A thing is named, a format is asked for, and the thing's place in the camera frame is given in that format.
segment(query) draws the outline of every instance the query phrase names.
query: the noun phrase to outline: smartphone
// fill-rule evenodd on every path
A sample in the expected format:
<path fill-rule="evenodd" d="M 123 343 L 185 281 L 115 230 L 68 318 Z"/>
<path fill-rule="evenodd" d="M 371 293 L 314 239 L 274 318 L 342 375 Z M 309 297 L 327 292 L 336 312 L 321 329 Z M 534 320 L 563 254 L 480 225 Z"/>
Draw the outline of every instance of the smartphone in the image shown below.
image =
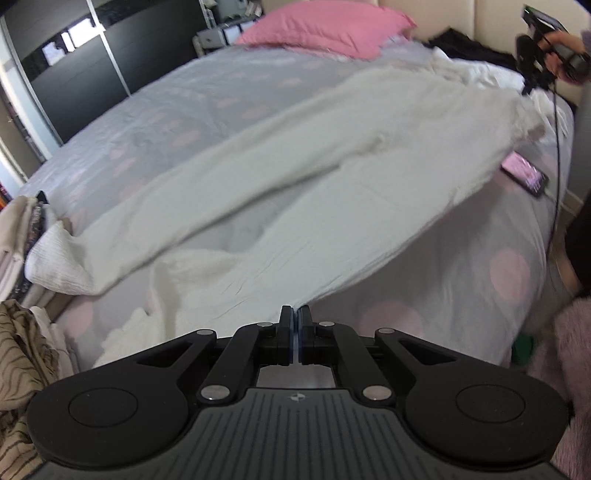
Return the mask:
<path fill-rule="evenodd" d="M 501 170 L 536 198 L 541 197 L 548 186 L 548 175 L 538 170 L 517 152 L 513 152 L 504 159 Z"/>

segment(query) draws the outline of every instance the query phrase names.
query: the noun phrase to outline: pink fuzzy fabric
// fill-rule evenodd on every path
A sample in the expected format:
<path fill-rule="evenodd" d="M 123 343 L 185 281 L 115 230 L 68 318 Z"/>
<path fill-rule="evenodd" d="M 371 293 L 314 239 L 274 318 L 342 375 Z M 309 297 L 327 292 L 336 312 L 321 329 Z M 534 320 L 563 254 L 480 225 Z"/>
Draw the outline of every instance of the pink fuzzy fabric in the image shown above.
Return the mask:
<path fill-rule="evenodd" d="M 591 479 L 591 300 L 576 300 L 536 350 L 528 373 L 572 400 L 575 417 L 552 459 L 572 480 Z"/>

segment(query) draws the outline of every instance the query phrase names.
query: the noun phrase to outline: polka dot bed sheet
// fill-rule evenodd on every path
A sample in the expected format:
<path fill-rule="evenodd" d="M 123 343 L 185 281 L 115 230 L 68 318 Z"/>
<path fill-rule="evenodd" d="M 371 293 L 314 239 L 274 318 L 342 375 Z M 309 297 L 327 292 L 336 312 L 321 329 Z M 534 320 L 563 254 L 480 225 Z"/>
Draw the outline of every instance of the polka dot bed sheet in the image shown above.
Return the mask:
<path fill-rule="evenodd" d="M 153 178 L 254 122 L 370 66 L 415 69 L 430 57 L 430 50 L 412 42 L 389 46 L 373 62 L 280 48 L 227 48 L 111 109 L 43 165 L 21 193 L 44 190 L 57 213 L 71 218 L 76 235 Z M 561 106 L 570 114 L 566 104 Z M 561 156 L 564 179 L 572 118 L 568 130 Z M 552 135 L 517 150 L 556 177 Z M 175 248 L 244 251 L 314 181 L 265 196 Z M 543 281 L 553 209 L 552 200 L 534 199 L 498 172 L 386 267 L 312 305 L 314 317 L 347 323 L 368 336 L 376 328 L 393 327 L 500 364 Z M 150 305 L 148 266 L 100 297 L 75 299 L 58 322 L 81 369 L 92 367 L 110 331 L 137 307 L 149 311 Z"/>

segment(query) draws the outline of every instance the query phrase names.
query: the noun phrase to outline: black cable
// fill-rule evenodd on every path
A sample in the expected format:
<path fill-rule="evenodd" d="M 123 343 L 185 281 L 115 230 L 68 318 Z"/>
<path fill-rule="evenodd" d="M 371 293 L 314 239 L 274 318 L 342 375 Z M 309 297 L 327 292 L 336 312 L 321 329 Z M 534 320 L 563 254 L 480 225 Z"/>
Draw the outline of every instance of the black cable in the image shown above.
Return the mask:
<path fill-rule="evenodd" d="M 550 257 L 550 250 L 552 250 L 552 242 L 554 241 L 554 235 L 556 234 L 556 227 L 558 223 L 558 215 L 560 214 L 560 185 L 561 185 L 561 164 L 560 164 L 560 134 L 558 132 L 558 106 L 556 99 L 556 81 L 554 81 L 554 129 L 556 131 L 556 164 L 558 167 L 557 180 L 558 185 L 556 186 L 556 208 L 554 210 L 554 220 L 552 221 L 552 231 L 550 232 L 550 240 L 548 241 L 548 247 L 546 248 L 546 261 Z"/>

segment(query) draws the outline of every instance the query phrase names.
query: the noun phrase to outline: headboard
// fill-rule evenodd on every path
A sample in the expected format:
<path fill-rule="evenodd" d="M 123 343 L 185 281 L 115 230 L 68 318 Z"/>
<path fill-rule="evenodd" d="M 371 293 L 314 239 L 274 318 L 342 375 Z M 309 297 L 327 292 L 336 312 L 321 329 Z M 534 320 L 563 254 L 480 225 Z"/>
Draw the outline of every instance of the headboard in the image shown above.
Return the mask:
<path fill-rule="evenodd" d="M 266 12 L 294 0 L 262 0 Z M 591 27 L 591 16 L 576 0 L 368 0 L 402 10 L 418 24 L 415 37 L 426 40 L 447 27 L 464 32 L 495 50 L 515 53 L 515 37 L 525 33 L 524 4 L 556 17 L 571 33 Z M 580 88 L 561 82 L 558 91 L 578 103 Z"/>

